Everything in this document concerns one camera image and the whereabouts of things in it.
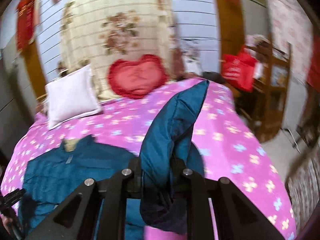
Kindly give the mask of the teal puffer jacket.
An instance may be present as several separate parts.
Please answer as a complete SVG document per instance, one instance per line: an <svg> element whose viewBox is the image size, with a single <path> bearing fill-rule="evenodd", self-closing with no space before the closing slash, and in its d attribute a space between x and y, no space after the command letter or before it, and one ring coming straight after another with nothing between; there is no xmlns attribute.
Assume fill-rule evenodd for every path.
<svg viewBox="0 0 320 240"><path fill-rule="evenodd" d="M139 153L143 196L127 202L126 239L143 239L146 225L178 234L186 232L185 202L173 198L170 159L181 159L191 169L204 173L202 157L191 138L208 87L209 82L202 81L177 93L153 119ZM99 143L88 135L72 151L62 143L29 161L23 182L26 193L18 211L26 235L33 233L85 179L110 178L134 158L127 149Z"/></svg>

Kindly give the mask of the pink floral bedspread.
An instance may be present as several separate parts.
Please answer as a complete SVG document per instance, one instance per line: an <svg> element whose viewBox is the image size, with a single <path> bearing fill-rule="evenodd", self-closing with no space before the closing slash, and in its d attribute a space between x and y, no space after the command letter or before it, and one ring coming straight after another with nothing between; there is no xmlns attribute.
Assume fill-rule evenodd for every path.
<svg viewBox="0 0 320 240"><path fill-rule="evenodd" d="M90 134L100 143L138 153L161 108L176 93L197 83L198 79L171 83L140 100L110 100L102 104L101 114L69 120L51 130L47 117L37 114L34 124L14 148L1 184L2 193L21 187L28 161L58 147L63 139L79 139ZM229 178L285 239L296 237L285 186L259 141L236 114L227 87L210 83L192 141L204 159L207 178Z"/></svg>

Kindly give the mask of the wooden shelf unit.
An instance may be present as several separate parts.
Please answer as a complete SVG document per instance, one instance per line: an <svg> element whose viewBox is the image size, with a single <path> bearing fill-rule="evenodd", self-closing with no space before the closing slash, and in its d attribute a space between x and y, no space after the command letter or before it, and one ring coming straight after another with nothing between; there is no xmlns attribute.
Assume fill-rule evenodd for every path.
<svg viewBox="0 0 320 240"><path fill-rule="evenodd" d="M251 93L242 93L238 111L260 143L273 139L280 131L286 108L291 77L291 44L287 52L273 44L270 34L266 41L246 46L256 52L262 64L262 74L254 79Z"/></svg>

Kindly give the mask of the white pillow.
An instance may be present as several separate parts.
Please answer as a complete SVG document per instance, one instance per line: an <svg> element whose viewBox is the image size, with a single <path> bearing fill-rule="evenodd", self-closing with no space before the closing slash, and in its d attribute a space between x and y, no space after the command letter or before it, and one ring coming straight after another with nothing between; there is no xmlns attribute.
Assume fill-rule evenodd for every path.
<svg viewBox="0 0 320 240"><path fill-rule="evenodd" d="M88 64L45 86L47 92L48 128L101 112L92 82L92 70Z"/></svg>

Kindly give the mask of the red shopping bag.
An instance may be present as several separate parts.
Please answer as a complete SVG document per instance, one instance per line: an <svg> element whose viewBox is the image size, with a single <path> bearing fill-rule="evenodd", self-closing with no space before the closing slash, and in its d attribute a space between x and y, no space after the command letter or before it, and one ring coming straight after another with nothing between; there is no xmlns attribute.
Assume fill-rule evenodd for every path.
<svg viewBox="0 0 320 240"><path fill-rule="evenodd" d="M222 77L234 88L243 92L252 92L254 69L257 59L242 46L237 55L222 55Z"/></svg>

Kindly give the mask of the red heart cushion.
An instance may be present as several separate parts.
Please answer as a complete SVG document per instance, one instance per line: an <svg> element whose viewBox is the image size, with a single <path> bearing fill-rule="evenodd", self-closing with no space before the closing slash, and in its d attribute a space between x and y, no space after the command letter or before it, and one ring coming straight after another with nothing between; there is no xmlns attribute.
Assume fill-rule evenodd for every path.
<svg viewBox="0 0 320 240"><path fill-rule="evenodd" d="M160 57L144 54L137 61L119 59L109 68L107 81L119 96L141 99L169 81Z"/></svg>

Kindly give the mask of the beige floral blanket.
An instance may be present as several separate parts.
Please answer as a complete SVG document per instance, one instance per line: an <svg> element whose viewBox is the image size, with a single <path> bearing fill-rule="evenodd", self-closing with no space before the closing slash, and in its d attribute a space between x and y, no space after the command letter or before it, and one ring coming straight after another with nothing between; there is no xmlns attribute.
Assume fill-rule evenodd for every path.
<svg viewBox="0 0 320 240"><path fill-rule="evenodd" d="M173 80L171 0L70 0L61 18L61 60L69 72L90 65L99 100L116 98L107 81L112 63L160 57Z"/></svg>

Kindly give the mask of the red wall decoration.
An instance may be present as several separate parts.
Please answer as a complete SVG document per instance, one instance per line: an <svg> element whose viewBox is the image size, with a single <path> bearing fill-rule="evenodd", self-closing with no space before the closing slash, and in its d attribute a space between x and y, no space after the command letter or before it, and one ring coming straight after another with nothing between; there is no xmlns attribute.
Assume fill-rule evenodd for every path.
<svg viewBox="0 0 320 240"><path fill-rule="evenodd" d="M20 0L17 5L16 46L18 51L23 51L33 40L36 1Z"/></svg>

